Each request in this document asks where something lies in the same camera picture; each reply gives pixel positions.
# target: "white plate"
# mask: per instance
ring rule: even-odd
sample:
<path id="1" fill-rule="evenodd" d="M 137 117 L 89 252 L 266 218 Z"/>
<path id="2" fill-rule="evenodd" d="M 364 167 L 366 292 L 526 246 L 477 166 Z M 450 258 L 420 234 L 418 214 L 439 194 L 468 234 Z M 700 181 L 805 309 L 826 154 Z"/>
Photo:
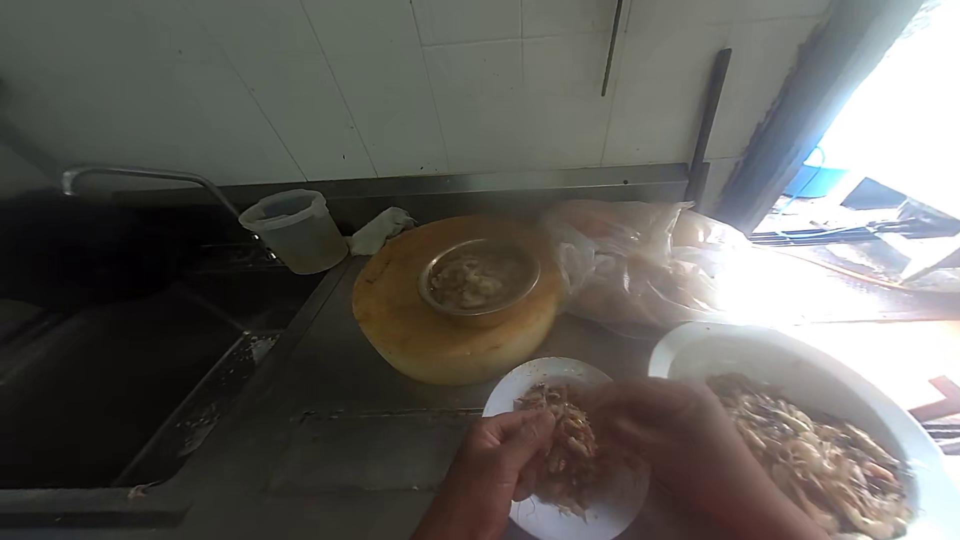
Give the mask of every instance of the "white plate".
<path id="1" fill-rule="evenodd" d="M 602 371 L 573 358 L 537 358 L 517 366 L 500 380 L 487 399 L 483 415 L 514 410 L 514 401 L 540 382 L 585 388 L 610 381 Z M 643 506 L 650 480 L 649 474 L 638 478 L 631 471 L 613 477 L 616 482 L 604 490 L 608 495 L 590 502 L 586 520 L 563 514 L 557 506 L 544 503 L 536 495 L 513 503 L 510 518 L 542 540 L 610 540 L 633 522 Z"/>
<path id="2" fill-rule="evenodd" d="M 903 369 L 909 368 L 904 359 Z M 775 330 L 688 323 L 667 334 L 650 357 L 648 374 L 704 381 L 742 373 L 783 388 L 800 408 L 849 420 L 910 467 L 908 498 L 917 517 L 902 538 L 960 538 L 960 492 L 939 447 L 905 410 L 836 358 Z"/>

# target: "stainless steel countertop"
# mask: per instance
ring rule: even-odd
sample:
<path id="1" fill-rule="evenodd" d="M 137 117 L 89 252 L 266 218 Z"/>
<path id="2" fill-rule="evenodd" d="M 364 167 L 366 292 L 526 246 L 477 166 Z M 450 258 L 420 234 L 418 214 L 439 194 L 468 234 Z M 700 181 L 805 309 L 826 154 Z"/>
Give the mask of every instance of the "stainless steel countertop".
<path id="1" fill-rule="evenodd" d="M 180 527 L 117 537 L 409 537 L 496 380 L 434 386 L 395 371 L 351 313 L 365 263 L 324 277 L 241 402 L 144 498 L 189 493 Z M 576 357 L 623 380 L 646 372 L 653 345 L 562 315 L 535 356 Z M 695 523 L 655 488 L 624 537 L 702 537 Z M 505 538 L 529 536 L 510 525 Z"/>

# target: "faucet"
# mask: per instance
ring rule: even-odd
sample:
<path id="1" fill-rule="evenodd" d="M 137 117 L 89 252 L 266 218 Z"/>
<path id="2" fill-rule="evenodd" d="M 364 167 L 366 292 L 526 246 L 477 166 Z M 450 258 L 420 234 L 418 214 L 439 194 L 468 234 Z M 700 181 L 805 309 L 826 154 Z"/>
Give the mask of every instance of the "faucet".
<path id="1" fill-rule="evenodd" d="M 73 165 L 72 167 L 67 167 L 63 170 L 60 175 L 60 187 L 64 195 L 76 195 L 77 192 L 74 189 L 74 186 L 77 183 L 77 180 L 80 177 L 89 175 L 89 174 L 106 174 L 113 176 L 134 176 L 140 178 L 160 178 L 164 180 L 180 180 L 184 182 L 192 182 L 193 184 L 199 184 L 206 188 L 207 191 L 213 194 L 214 197 L 220 201 L 220 204 L 224 206 L 227 211 L 230 212 L 234 218 L 240 217 L 240 212 L 237 211 L 237 208 L 233 203 L 224 195 L 224 192 L 220 190 L 210 180 L 193 173 L 185 173 L 180 171 L 165 171 L 160 169 L 144 169 L 141 167 L 124 167 L 124 166 L 115 166 L 115 165 Z M 267 254 L 268 258 L 274 259 L 276 256 L 270 249 L 267 248 L 260 240 L 260 237 L 254 233 L 250 233 L 254 240 L 261 249 Z"/>

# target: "shredded meat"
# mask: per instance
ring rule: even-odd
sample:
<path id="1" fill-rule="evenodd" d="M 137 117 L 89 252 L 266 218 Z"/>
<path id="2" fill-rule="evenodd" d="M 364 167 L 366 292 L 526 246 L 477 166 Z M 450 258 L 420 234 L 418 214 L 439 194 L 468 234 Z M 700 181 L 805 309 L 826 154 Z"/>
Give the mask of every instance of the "shredded meat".
<path id="1" fill-rule="evenodd" d="M 586 519 L 590 490 L 608 467 L 587 414 L 576 405 L 578 399 L 576 389 L 570 386 L 540 383 L 517 400 L 516 408 L 545 409 L 556 420 L 553 444 L 538 470 L 534 493 L 545 503 Z"/>
<path id="2" fill-rule="evenodd" d="M 770 478 L 821 528 L 875 540 L 906 532 L 913 512 L 898 475 L 907 473 L 866 432 L 827 415 L 813 420 L 742 375 L 708 385 Z"/>
<path id="3" fill-rule="evenodd" d="M 494 306 L 516 292 L 523 279 L 522 265 L 506 254 L 463 253 L 441 259 L 430 279 L 430 293 L 449 309 Z"/>

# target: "metal bowl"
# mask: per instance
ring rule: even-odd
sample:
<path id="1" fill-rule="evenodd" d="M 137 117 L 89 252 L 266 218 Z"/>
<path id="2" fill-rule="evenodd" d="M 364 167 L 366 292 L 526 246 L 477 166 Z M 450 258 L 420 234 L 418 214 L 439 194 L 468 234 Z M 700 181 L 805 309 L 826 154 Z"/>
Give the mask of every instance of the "metal bowl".
<path id="1" fill-rule="evenodd" d="M 516 285 L 513 294 L 496 304 L 479 307 L 478 309 L 445 307 L 437 302 L 433 296 L 432 280 L 438 269 L 443 268 L 445 260 L 459 257 L 463 253 L 493 253 L 500 257 L 516 260 L 524 269 L 523 279 Z M 513 308 L 530 294 L 539 279 L 540 262 L 523 246 L 509 239 L 477 238 L 447 248 L 432 258 L 418 276 L 417 289 L 420 292 L 420 297 L 428 306 L 454 322 L 465 326 L 493 327 L 510 317 Z"/>

